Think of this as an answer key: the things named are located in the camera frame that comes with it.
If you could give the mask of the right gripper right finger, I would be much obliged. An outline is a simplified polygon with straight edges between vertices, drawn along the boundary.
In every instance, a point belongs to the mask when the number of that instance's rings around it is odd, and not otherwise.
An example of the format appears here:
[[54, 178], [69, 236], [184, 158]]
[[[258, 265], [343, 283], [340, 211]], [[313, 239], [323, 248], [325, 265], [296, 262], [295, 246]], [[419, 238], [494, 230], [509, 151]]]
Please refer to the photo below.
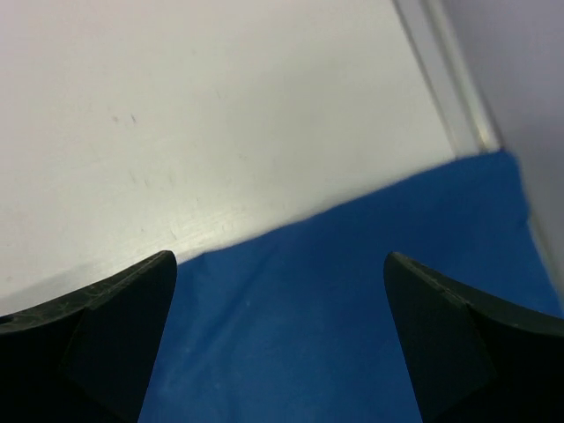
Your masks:
[[563, 321], [407, 256], [383, 278], [425, 422], [561, 422]]

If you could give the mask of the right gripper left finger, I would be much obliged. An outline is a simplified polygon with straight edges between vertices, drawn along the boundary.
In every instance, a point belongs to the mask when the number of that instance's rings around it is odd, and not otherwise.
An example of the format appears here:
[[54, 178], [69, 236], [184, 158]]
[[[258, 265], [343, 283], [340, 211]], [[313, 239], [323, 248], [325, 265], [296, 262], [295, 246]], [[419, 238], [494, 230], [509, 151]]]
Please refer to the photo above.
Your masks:
[[97, 283], [1, 318], [3, 422], [135, 422], [173, 299], [160, 251]]

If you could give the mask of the blue surgical drape cloth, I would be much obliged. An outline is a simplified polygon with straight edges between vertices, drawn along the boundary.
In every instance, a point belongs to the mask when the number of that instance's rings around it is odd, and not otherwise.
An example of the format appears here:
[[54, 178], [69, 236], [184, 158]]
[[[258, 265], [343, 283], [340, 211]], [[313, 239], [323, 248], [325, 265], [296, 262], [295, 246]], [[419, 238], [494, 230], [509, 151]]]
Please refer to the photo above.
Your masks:
[[496, 152], [182, 263], [140, 420], [419, 421], [386, 255], [557, 316], [528, 220]]

